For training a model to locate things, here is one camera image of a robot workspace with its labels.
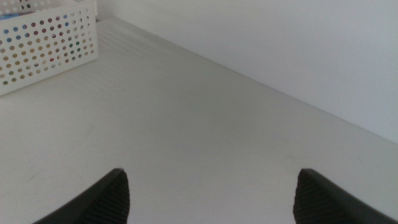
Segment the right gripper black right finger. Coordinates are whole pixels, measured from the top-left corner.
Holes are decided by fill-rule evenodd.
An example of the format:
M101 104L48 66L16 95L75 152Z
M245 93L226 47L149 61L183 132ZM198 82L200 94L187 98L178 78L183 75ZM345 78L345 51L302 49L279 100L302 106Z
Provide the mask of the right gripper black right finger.
M313 169L299 172L293 215L307 224L397 224Z

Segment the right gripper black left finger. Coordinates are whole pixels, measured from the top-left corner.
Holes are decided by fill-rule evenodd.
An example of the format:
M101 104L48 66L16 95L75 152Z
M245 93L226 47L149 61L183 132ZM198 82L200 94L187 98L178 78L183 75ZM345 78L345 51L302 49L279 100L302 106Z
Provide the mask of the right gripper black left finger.
M130 209L127 174L113 169L74 199L35 224L126 224Z

